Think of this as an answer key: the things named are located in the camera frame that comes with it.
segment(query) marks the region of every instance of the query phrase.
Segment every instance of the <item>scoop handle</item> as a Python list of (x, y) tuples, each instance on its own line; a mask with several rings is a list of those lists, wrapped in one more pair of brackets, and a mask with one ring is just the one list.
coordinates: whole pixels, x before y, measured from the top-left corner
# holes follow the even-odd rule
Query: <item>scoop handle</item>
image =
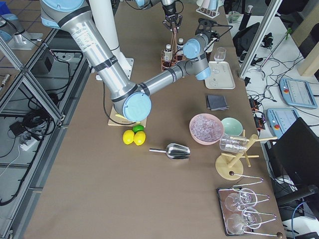
[(166, 153), (165, 150), (162, 149), (158, 149), (158, 148), (150, 148), (151, 152), (157, 152), (157, 153)]

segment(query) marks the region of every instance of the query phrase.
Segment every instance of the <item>lime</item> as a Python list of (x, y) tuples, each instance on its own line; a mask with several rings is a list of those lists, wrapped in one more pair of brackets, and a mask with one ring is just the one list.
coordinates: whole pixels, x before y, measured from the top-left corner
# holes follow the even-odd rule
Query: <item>lime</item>
[(130, 144), (134, 141), (134, 132), (133, 130), (129, 129), (124, 132), (123, 134), (123, 142), (124, 144)]
[(134, 136), (134, 143), (136, 145), (142, 145), (145, 142), (146, 134), (144, 131), (139, 131)]
[(144, 130), (144, 126), (138, 124), (138, 125), (134, 126), (132, 130), (133, 130), (134, 133), (137, 133), (139, 131), (143, 131)]

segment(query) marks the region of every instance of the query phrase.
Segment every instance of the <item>metal scoop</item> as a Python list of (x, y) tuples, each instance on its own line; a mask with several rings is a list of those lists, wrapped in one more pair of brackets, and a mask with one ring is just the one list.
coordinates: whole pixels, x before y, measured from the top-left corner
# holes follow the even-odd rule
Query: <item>metal scoop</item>
[(166, 155), (170, 159), (189, 159), (190, 157), (190, 150), (188, 147), (177, 144), (177, 143), (170, 143), (166, 147), (166, 151), (157, 148), (150, 148), (151, 152), (159, 152), (159, 153), (166, 153)]

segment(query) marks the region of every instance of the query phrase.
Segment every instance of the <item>white tray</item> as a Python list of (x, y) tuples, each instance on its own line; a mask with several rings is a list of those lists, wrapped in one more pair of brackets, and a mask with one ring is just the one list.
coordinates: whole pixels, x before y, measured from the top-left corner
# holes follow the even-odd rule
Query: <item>white tray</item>
[[(222, 61), (216, 63), (216, 61), (210, 61), (208, 63), (211, 75), (205, 79), (205, 86), (209, 89), (234, 89), (235, 82), (228, 62)], [(212, 69), (217, 68), (219, 70), (218, 74), (215, 74)]]

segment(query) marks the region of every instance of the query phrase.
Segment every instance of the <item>blue and white device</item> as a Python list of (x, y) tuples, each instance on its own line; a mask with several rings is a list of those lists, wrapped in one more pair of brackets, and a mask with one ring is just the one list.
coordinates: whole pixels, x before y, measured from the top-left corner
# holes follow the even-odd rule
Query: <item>blue and white device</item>
[(300, 116), (292, 108), (269, 108), (267, 118), (275, 136), (280, 138)]
[(279, 87), (288, 105), (313, 109), (318, 107), (307, 81), (282, 78)]

